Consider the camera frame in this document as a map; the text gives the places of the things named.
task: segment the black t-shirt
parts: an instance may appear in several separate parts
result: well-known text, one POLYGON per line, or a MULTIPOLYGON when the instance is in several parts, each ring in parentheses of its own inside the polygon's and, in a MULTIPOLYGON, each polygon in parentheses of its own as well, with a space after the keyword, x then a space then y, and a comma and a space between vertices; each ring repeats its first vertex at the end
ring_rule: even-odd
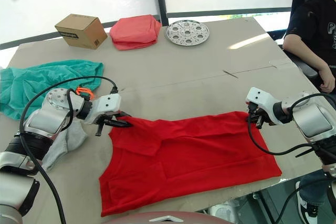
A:
POLYGON ((311 0, 292 15, 287 34, 296 34, 333 70, 336 70, 336 2, 311 0))

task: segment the cardboard box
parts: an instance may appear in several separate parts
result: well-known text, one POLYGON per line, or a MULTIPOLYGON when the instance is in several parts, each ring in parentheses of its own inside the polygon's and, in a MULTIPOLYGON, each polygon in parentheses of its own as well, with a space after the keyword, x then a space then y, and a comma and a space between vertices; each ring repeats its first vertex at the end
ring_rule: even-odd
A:
POLYGON ((107 38, 97 17, 70 14, 56 24, 55 28, 63 39, 74 47, 96 49, 107 38))

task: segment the person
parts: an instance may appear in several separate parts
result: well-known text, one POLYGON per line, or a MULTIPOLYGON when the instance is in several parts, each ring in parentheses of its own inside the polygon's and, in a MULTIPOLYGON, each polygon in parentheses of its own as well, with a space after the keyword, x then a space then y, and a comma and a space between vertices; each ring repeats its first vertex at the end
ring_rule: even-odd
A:
MULTIPOLYGON (((283 49, 315 68, 322 83, 321 92, 336 97, 336 0, 310 0, 293 13, 283 49)), ((324 178, 323 170, 303 176, 296 188, 324 178)), ((327 196, 330 182, 307 186, 297 193, 300 217, 305 224, 317 224, 318 207, 327 196)))

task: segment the sleeve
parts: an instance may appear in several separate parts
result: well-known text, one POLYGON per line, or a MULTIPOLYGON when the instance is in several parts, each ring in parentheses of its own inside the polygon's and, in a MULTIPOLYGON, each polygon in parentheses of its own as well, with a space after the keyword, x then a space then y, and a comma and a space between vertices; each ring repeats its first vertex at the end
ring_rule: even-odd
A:
POLYGON ((311 40, 318 29, 318 17, 313 8, 300 6, 292 15, 287 29, 288 34, 296 34, 304 40, 311 40))

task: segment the black cable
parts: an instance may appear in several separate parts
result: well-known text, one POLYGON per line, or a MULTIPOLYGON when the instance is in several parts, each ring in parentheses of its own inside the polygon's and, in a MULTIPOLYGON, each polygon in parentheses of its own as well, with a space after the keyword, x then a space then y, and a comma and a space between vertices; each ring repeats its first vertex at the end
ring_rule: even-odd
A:
POLYGON ((73 89, 68 89, 67 90, 67 100, 68 100, 68 104, 69 104, 69 122, 67 124, 67 126, 65 126, 61 131, 66 130, 72 123, 74 117, 73 117, 73 107, 72 107, 72 101, 71 101, 71 96, 70 96, 70 92, 75 93, 75 91, 73 89))
POLYGON ((287 197, 287 199, 286 199, 286 201, 285 201, 285 203, 284 203, 284 205, 283 205, 283 207, 282 207, 282 209, 281 209, 281 212, 280 212, 280 214, 279 214, 279 217, 278 217, 278 219, 274 222, 274 224, 278 224, 278 223, 279 223, 279 221, 280 221, 281 218, 282 218, 282 215, 284 215, 285 209, 286 209, 286 207, 287 207, 287 204, 288 204, 290 198, 293 197, 299 190, 305 188, 306 186, 310 186, 310 185, 312 185, 312 184, 315 184, 315 183, 317 183, 317 182, 329 181, 329 180, 332 181, 332 180, 335 180, 335 178, 322 178, 322 179, 317 179, 317 180, 314 180, 314 181, 312 181, 312 182, 310 182, 310 183, 307 183, 307 184, 305 184, 305 185, 303 185, 303 186, 299 186, 297 189, 295 189, 295 190, 294 190, 294 191, 287 197))
POLYGON ((285 154, 288 154, 290 152, 293 152, 299 148, 302 148, 302 147, 311 147, 313 148, 313 145, 312 144, 299 144, 297 146, 294 146, 292 147, 291 149, 288 149, 284 152, 270 152, 264 148, 262 148, 254 139, 253 135, 252 135, 252 130, 251 130, 251 114, 248 115, 248 118, 247 118, 247 128, 248 128, 248 134, 252 140, 252 142, 263 152, 267 153, 267 154, 270 154, 270 155, 274 155, 274 156, 280 156, 280 155, 285 155, 285 154))
MULTIPOLYGON (((42 94, 44 94, 45 92, 47 92, 48 90, 56 87, 56 86, 59 86, 63 83, 66 83, 66 82, 70 82, 70 81, 75 81, 75 80, 80 80, 80 79, 90 79, 90 78, 100 78, 100 79, 104 79, 104 80, 108 80, 109 82, 112 83, 113 85, 113 88, 111 90, 111 93, 118 93, 118 88, 117 88, 117 85, 115 84, 114 81, 112 81, 111 79, 109 78, 106 78, 106 77, 103 77, 103 76, 83 76, 83 77, 76 77, 76 78, 72 78, 72 79, 69 79, 69 80, 65 80, 65 81, 61 81, 61 82, 58 82, 54 85, 51 85, 49 86, 48 88, 46 89, 43 89, 41 92, 39 92, 37 95, 35 95, 28 103, 27 105, 25 106, 23 112, 22 112, 22 115, 21 115, 21 118, 20 118, 20 122, 19 122, 19 131, 20 133, 24 133, 25 130, 24 130, 24 120, 25 120, 25 117, 26 117, 26 114, 27 114, 27 111, 30 107, 30 105, 42 94)), ((33 161, 34 165, 37 167, 38 171, 42 174, 42 177, 45 179, 45 181, 47 182, 48 186, 50 187, 50 190, 52 192, 52 194, 54 195, 54 198, 55 198, 55 201, 56 201, 56 204, 57 204, 57 208, 58 208, 58 213, 59 213, 59 217, 60 217, 60 221, 62 224, 66 224, 66 220, 65 220, 65 215, 64 215, 64 211, 63 211, 63 207, 62 207, 62 203, 61 203, 61 200, 59 198, 59 195, 58 195, 58 192, 57 192, 57 189, 56 187, 54 186, 53 182, 51 181, 51 179, 49 178, 48 174, 44 171, 44 169, 42 168, 42 166, 40 165, 40 163, 37 161, 37 159, 35 158, 35 156, 33 155, 33 153, 30 151, 29 149, 29 146, 27 145, 27 142, 25 140, 25 138, 23 137, 22 134, 20 134, 20 140, 21 140, 21 143, 22 143, 22 146, 23 148, 25 149, 26 153, 28 154, 28 156, 30 157, 31 161, 33 161)))
POLYGON ((333 96, 331 96, 329 94, 325 94, 325 93, 310 94, 310 95, 308 95, 306 97, 303 97, 303 98, 297 100, 295 103, 292 104, 292 106, 289 108, 289 111, 288 111, 289 115, 291 116, 291 118, 293 118, 293 109, 294 109, 294 107, 296 105, 298 105, 300 102, 302 102, 304 100, 307 100, 309 98, 312 98, 312 97, 326 97, 326 98, 329 98, 333 102, 334 108, 336 108, 336 99, 333 96))

